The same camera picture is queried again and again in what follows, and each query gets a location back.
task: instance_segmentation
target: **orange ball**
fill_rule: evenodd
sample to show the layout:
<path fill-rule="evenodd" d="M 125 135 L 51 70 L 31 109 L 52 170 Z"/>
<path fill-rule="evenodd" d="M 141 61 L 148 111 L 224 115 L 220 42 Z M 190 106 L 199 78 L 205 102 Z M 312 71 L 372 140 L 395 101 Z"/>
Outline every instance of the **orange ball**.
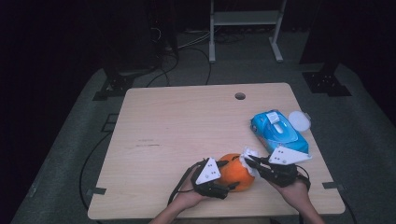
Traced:
<path fill-rule="evenodd" d="M 228 161 L 228 163 L 219 168 L 221 178 L 218 179 L 218 183 L 228 186 L 232 183 L 239 182 L 239 185 L 231 191 L 243 191 L 250 188 L 255 178 L 242 165 L 239 160 L 240 155 L 239 153 L 230 153 L 219 159 L 219 161 Z"/>

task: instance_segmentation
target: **black tape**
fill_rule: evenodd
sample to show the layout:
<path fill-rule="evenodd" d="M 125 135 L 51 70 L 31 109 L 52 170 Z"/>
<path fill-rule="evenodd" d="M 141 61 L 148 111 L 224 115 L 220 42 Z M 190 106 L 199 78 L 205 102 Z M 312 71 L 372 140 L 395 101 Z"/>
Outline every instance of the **black tape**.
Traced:
<path fill-rule="evenodd" d="M 101 188 L 94 188 L 94 189 L 93 189 L 93 193 L 94 193 L 94 194 L 101 194 L 101 195 L 105 195 L 105 193 L 106 193 L 106 189 L 101 189 Z"/>
<path fill-rule="evenodd" d="M 335 182 L 327 182 L 327 183 L 322 183 L 323 188 L 325 189 L 338 189 L 338 190 L 345 190 L 343 185 L 341 184 L 336 184 Z"/>

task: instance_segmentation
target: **human hand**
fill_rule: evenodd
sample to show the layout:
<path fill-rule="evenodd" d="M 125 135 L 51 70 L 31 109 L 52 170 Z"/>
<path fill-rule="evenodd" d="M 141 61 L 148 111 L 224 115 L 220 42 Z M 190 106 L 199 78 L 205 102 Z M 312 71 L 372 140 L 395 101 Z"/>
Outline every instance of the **human hand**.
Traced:
<path fill-rule="evenodd" d="M 300 207 L 311 204 L 308 196 L 308 189 L 306 184 L 297 179 L 293 184 L 281 188 L 280 186 L 268 181 L 279 193 L 282 195 L 283 199 L 292 207 L 300 210 Z"/>
<path fill-rule="evenodd" d="M 185 210 L 188 208 L 192 208 L 195 205 L 197 205 L 200 201 L 208 198 L 206 196 L 203 196 L 197 192 L 194 191 L 192 183 L 191 183 L 191 177 L 192 174 L 195 172 L 194 168 L 189 176 L 186 178 L 182 186 L 180 187 L 179 193 L 175 197 L 175 199 L 172 201 L 172 203 L 176 204 L 179 208 Z"/>
<path fill-rule="evenodd" d="M 177 217 L 179 213 L 188 208 L 194 207 L 200 201 L 207 198 L 194 191 L 191 183 L 192 174 L 195 169 L 192 169 L 190 174 L 184 180 L 180 187 L 179 193 L 169 205 L 161 211 L 158 216 L 150 221 L 150 224 L 169 224 Z"/>
<path fill-rule="evenodd" d="M 308 224 L 324 224 L 323 219 L 318 214 L 314 205 L 311 203 L 306 184 L 296 179 L 293 184 L 281 188 L 280 186 L 268 181 L 283 197 L 283 199 L 294 207 Z"/>

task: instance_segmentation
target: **gray floor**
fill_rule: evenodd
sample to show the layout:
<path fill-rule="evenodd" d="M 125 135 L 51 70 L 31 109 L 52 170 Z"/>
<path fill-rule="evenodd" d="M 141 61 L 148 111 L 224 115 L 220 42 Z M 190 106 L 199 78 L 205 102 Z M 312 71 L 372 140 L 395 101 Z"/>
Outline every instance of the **gray floor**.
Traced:
<path fill-rule="evenodd" d="M 312 119 L 312 133 L 341 195 L 360 224 L 394 223 L 396 213 L 396 129 L 361 85 L 356 74 L 340 65 L 335 75 L 352 96 L 329 97 L 311 93 L 302 72 L 316 71 L 320 64 L 300 65 L 308 33 L 281 33 L 278 40 L 284 57 L 277 63 L 269 46 L 268 33 L 245 35 L 231 45 L 217 45 L 217 61 L 211 65 L 209 85 L 287 82 L 302 108 Z M 196 36 L 179 35 L 179 45 Z M 208 52 L 208 45 L 194 48 Z M 165 57 L 163 69 L 175 64 Z M 177 67 L 168 73 L 171 86 L 205 85 L 209 64 L 197 50 L 182 50 Z M 134 88 L 143 88 L 160 70 L 136 79 Z M 79 196 L 80 172 L 84 200 L 89 204 L 110 137 L 102 131 L 109 114 L 119 113 L 122 97 L 93 101 L 105 80 L 102 70 L 78 97 L 62 130 L 44 162 L 31 191 L 12 223 L 95 223 L 87 217 Z M 150 87 L 166 86 L 165 77 Z M 298 223 L 297 217 L 273 217 L 283 224 Z M 348 210 L 324 217 L 327 223 L 353 223 Z M 103 223 L 147 223 L 147 220 L 110 220 Z M 234 220 L 189 220 L 178 223 L 266 223 L 262 218 Z"/>

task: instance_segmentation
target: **white lid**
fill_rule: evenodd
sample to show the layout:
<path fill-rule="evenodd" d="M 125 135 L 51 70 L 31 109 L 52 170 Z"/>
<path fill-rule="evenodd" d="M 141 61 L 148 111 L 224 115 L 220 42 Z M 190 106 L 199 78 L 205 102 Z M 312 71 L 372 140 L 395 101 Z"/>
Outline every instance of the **white lid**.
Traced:
<path fill-rule="evenodd" d="M 301 111 L 293 111 L 289 114 L 289 122 L 298 132 L 305 132 L 311 127 L 309 117 Z"/>

